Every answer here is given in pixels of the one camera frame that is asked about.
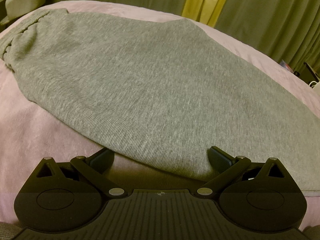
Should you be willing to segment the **grey-green curtain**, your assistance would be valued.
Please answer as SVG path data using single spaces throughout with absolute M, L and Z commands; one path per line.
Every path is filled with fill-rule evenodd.
M 51 3 L 65 0 L 48 0 Z M 94 0 L 182 16 L 186 0 Z M 215 29 L 274 61 L 319 68 L 319 0 L 227 0 Z

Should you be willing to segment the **yellow curtain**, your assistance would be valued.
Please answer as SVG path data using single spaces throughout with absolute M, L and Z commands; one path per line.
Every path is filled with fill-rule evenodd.
M 214 27 L 227 0 L 186 0 L 182 16 Z

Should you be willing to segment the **lilac fleece bed blanket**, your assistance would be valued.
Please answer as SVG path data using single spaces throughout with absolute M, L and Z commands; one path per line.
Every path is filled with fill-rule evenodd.
M 41 7 L 38 11 L 57 8 L 66 8 L 69 12 L 102 12 L 153 22 L 181 18 L 170 13 L 130 5 L 86 0 L 57 2 Z M 232 53 L 272 77 L 319 117 L 319 96 L 303 81 L 249 45 L 207 25 L 194 23 Z M 1 60 L 1 222 L 21 226 L 14 212 L 14 199 L 43 157 L 52 156 L 56 161 L 69 161 L 77 155 L 89 156 L 99 149 L 100 145 L 72 130 L 38 105 L 29 102 L 20 92 L 11 70 Z M 301 157 L 293 157 L 291 163 L 302 164 L 303 157 L 316 157 L 316 161 L 311 167 L 303 167 L 303 171 L 297 175 L 304 176 L 303 182 L 319 183 L 319 153 L 313 156 L 311 153 L 303 153 Z M 159 171 L 117 153 L 107 176 L 115 183 L 124 183 L 120 185 L 128 188 L 132 185 L 132 188 L 191 189 L 204 183 Z M 307 226 L 319 225 L 319 189 L 307 189 L 304 193 L 307 193 L 308 208 L 300 226 L 301 230 Z

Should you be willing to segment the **grey sweatpants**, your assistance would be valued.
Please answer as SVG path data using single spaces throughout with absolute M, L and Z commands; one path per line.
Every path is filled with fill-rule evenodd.
M 130 159 L 211 180 L 217 146 L 279 158 L 319 190 L 319 117 L 188 19 L 39 10 L 1 38 L 1 59 L 28 100 Z

